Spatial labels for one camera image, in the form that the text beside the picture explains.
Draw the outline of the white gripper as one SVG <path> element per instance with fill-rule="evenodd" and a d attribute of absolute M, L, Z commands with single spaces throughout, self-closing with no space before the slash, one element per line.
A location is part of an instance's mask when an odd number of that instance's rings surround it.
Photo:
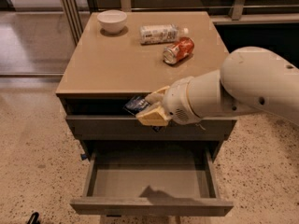
<path fill-rule="evenodd" d="M 171 119 L 180 125 L 198 123 L 201 118 L 192 111 L 188 98 L 191 80 L 192 77 L 185 77 L 148 94 L 145 100 L 152 106 L 137 113 L 136 118 L 145 126 L 167 126 Z M 161 101 L 163 106 L 153 105 Z"/>

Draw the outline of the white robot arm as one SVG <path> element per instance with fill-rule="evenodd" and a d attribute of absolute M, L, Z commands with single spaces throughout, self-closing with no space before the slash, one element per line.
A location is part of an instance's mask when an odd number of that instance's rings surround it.
<path fill-rule="evenodd" d="M 299 124 L 299 68 L 257 47 L 236 49 L 220 69 L 185 77 L 146 97 L 136 114 L 146 126 L 186 125 L 202 119 L 263 111 Z"/>

